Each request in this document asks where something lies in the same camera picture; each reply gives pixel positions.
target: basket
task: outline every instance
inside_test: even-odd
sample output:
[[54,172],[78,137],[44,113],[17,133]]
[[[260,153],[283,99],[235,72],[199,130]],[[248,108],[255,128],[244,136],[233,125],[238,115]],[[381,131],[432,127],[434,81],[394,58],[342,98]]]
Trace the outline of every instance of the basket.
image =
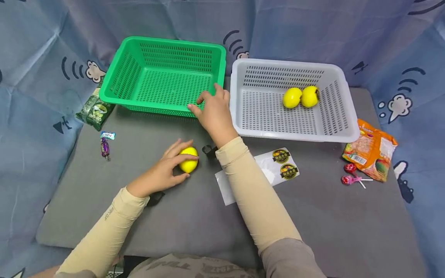
[[131,36],[117,50],[99,97],[134,111],[194,117],[187,104],[204,90],[214,94],[225,68],[221,45]]
[[[287,89],[319,88],[312,108],[283,106]],[[239,59],[232,66],[230,111],[241,136],[349,143],[360,135],[343,71],[332,64]]]

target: green snack bag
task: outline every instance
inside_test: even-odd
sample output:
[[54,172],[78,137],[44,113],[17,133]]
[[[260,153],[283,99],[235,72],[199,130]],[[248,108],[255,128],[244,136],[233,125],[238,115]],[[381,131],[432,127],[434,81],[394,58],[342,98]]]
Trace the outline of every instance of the green snack bag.
[[84,123],[92,125],[97,131],[100,131],[102,125],[113,111],[115,105],[100,100],[99,90],[102,81],[99,83],[93,94],[85,102],[82,110],[76,113],[75,117]]

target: finger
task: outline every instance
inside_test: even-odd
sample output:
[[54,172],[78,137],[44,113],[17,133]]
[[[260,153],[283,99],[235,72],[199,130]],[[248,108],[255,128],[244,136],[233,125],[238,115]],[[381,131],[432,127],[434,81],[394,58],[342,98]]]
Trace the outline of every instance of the finger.
[[176,140],[176,142],[173,143],[173,145],[171,145],[170,147],[168,147],[168,149],[164,152],[164,156],[166,156],[166,154],[168,154],[174,147],[176,147],[179,143],[181,143],[181,138],[179,138],[178,140]]
[[172,180],[175,184],[180,184],[181,182],[185,181],[189,177],[190,177],[190,174],[184,173],[179,176],[173,176]]
[[176,145],[174,148],[172,148],[168,152],[166,157],[173,158],[173,157],[177,156],[183,149],[192,146],[192,144],[193,144],[193,140],[190,140],[190,141],[187,141],[187,142],[183,142],[183,143],[179,143],[178,145]]
[[180,154],[172,158],[170,161],[172,163],[172,166],[175,167],[181,162],[184,162],[186,160],[198,160],[199,157],[191,155],[191,154]]
[[224,90],[218,83],[214,83],[213,87],[215,87],[215,97],[224,98]]
[[195,117],[197,117],[199,119],[199,117],[202,114],[201,108],[199,108],[198,106],[196,106],[194,104],[187,105],[187,108],[190,110],[190,112],[193,113],[193,115],[195,115]]
[[229,103],[230,101],[230,92],[227,90],[224,90],[224,100]]
[[209,99],[209,97],[212,97],[208,91],[203,91],[196,100],[196,104],[201,104],[203,101]]

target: snack bag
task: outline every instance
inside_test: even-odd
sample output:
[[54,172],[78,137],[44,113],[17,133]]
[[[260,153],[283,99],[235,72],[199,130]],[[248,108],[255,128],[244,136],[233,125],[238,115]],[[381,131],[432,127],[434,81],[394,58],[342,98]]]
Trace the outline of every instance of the snack bag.
[[359,119],[358,124],[360,137],[346,144],[342,157],[373,179],[386,181],[392,153],[398,143],[391,135],[375,129],[364,120]]
[[105,120],[113,111],[115,105],[103,102],[99,98],[99,90],[102,87],[102,81],[99,83],[93,94],[85,102],[82,110],[75,114],[75,117],[84,123],[92,125],[97,131],[100,131]]

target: yellow ball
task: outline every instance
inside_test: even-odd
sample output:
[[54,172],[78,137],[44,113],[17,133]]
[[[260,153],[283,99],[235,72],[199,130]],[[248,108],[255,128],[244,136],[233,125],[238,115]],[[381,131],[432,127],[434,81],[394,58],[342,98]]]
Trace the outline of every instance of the yellow ball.
[[296,107],[300,103],[302,94],[299,88],[289,88],[283,95],[284,107],[289,109]]
[[[194,147],[188,147],[183,149],[179,154],[191,154],[194,156],[198,156],[198,151]],[[185,173],[191,173],[193,170],[195,170],[196,166],[198,165],[197,160],[186,160],[184,162],[179,163],[179,168],[181,168],[182,171]]]
[[301,96],[301,104],[304,107],[313,107],[318,103],[318,88],[315,86],[309,86],[304,88],[303,95]]

